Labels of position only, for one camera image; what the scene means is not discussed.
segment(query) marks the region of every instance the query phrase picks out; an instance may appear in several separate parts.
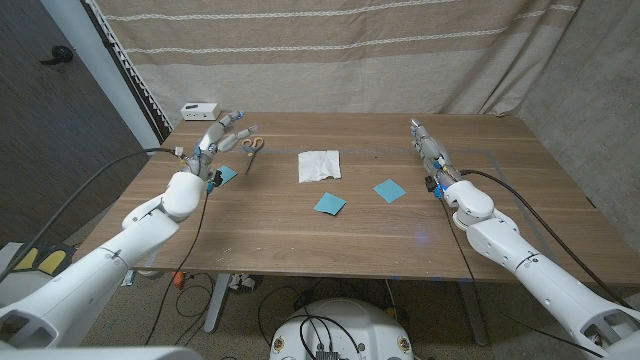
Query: beige backdrop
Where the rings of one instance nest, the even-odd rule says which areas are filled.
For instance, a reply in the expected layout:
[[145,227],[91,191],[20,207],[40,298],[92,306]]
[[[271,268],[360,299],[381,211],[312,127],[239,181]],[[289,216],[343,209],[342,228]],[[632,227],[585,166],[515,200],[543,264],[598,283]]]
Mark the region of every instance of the beige backdrop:
[[98,0],[171,121],[224,109],[505,114],[580,0]]

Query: scissors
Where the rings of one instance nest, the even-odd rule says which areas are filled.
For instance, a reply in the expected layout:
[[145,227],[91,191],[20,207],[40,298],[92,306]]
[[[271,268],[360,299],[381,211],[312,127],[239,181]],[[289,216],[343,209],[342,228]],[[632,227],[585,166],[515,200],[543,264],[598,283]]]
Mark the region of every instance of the scissors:
[[251,139],[242,140],[242,147],[244,148],[244,151],[247,152],[247,156],[249,157],[247,168],[244,170],[245,174],[249,172],[249,167],[251,167],[253,159],[256,157],[256,154],[258,153],[258,151],[260,151],[260,149],[262,149],[263,146],[264,139],[259,136],[253,139],[253,142],[251,141]]

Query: door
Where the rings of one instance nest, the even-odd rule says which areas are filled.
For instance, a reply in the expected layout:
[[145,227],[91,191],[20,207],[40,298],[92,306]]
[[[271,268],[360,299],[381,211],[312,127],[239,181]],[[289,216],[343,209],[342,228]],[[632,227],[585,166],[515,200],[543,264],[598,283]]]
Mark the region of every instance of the door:
[[[51,48],[72,48],[37,0],[0,12],[0,247],[25,242],[107,162],[141,150],[78,56],[43,65]],[[43,240],[60,242],[115,201],[148,157],[104,173]]]

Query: blue sticky note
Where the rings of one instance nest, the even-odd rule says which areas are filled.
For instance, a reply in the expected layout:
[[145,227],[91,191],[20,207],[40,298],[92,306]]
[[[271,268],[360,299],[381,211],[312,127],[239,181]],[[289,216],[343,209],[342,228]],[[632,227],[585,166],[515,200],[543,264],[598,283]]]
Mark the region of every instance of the blue sticky note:
[[223,165],[218,170],[222,171],[222,175],[220,175],[222,177],[222,184],[220,184],[220,186],[226,184],[227,181],[233,179],[234,176],[238,175],[237,172],[229,169],[226,165]]
[[338,213],[338,211],[340,211],[340,209],[342,209],[342,207],[346,203],[346,201],[340,199],[337,196],[331,195],[329,193],[324,193],[322,199],[318,201],[316,207],[314,207],[313,209],[315,211],[326,212],[328,214],[335,215]]
[[406,194],[398,184],[394,183],[393,180],[389,179],[382,184],[373,188],[378,195],[382,196],[383,199],[387,201],[388,204],[391,204],[395,200],[397,200],[400,196]]

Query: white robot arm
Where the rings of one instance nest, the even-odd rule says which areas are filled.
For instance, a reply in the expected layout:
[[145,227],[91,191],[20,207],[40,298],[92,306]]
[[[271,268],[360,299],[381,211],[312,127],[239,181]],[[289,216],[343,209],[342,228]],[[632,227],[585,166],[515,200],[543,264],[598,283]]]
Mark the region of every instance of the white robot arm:
[[444,146],[411,119],[413,146],[429,173],[427,188],[457,207],[454,223],[481,255],[507,269],[553,315],[573,341],[600,356],[632,359],[640,351],[640,312],[596,295],[542,255],[519,234],[515,222],[494,208],[491,198],[462,180]]
[[214,154],[231,150],[257,130],[252,126],[220,141],[241,117],[234,112],[214,123],[194,156],[183,157],[185,165],[167,190],[134,209],[122,232],[31,295],[0,309],[0,349],[79,345],[129,268],[169,240],[196,210],[205,190],[219,185],[219,173],[209,168]]

